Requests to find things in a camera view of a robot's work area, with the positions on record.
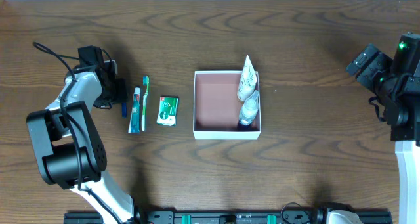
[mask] toothpaste tube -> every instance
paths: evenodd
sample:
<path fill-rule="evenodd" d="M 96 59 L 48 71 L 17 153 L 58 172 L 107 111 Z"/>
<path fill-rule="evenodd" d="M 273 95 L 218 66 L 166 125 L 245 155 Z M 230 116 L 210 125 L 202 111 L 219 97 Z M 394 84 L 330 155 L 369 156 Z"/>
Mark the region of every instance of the toothpaste tube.
<path fill-rule="evenodd" d="M 251 94 L 254 93 L 255 86 L 257 85 L 257 75 L 255 74 L 254 67 L 251 60 L 247 55 L 245 64 L 243 65 L 241 81 L 238 87 L 238 99 L 244 102 Z"/>
<path fill-rule="evenodd" d="M 140 133 L 140 88 L 134 89 L 133 109 L 131 110 L 129 133 Z"/>

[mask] toothbrush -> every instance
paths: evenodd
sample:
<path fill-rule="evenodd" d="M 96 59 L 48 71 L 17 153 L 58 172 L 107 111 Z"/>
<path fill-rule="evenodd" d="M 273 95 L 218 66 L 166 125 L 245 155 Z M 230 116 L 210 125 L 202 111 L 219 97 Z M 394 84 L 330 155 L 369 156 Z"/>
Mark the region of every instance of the toothbrush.
<path fill-rule="evenodd" d="M 146 92 L 143 95 L 142 130 L 146 130 L 146 100 L 149 93 L 149 76 L 143 76 L 143 85 L 146 85 Z"/>

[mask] green led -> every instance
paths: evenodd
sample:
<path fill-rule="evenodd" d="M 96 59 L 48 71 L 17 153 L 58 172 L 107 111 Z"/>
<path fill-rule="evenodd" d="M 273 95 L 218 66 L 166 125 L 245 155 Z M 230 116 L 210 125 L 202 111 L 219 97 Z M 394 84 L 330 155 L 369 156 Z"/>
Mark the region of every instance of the green led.
<path fill-rule="evenodd" d="M 402 50 L 402 49 L 404 49 L 406 47 L 406 44 L 404 42 L 401 42 L 400 44 L 398 44 L 398 46 Z"/>

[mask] wood surface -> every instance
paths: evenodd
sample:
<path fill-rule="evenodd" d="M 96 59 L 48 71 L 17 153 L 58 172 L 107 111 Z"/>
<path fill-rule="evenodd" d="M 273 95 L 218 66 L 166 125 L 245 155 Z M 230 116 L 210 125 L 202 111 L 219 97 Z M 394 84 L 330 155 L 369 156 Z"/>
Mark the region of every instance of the wood surface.
<path fill-rule="evenodd" d="M 368 43 L 393 56 L 402 33 L 420 32 L 419 12 L 418 0 L 4 2 L 0 223 L 62 223 L 66 212 L 92 210 L 39 175 L 26 116 L 56 98 L 66 69 L 32 41 L 72 56 L 86 45 L 106 49 L 130 95 L 150 76 L 147 132 L 127 134 L 120 106 L 92 109 L 108 170 L 142 207 L 279 210 L 334 201 L 389 209 L 397 223 L 390 127 L 345 68 Z M 246 54 L 260 74 L 261 136 L 194 140 L 194 71 L 241 70 Z M 156 125 L 160 95 L 179 96 L 176 127 Z"/>

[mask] white box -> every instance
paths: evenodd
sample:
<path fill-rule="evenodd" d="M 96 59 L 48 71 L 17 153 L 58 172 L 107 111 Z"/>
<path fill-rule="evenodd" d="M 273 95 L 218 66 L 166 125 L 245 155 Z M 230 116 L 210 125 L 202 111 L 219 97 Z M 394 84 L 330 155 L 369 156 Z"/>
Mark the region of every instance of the white box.
<path fill-rule="evenodd" d="M 255 90 L 259 90 L 259 75 Z M 261 101 L 251 131 L 237 131 L 243 105 L 236 96 L 241 70 L 196 71 L 194 74 L 193 133 L 196 139 L 258 139 Z"/>

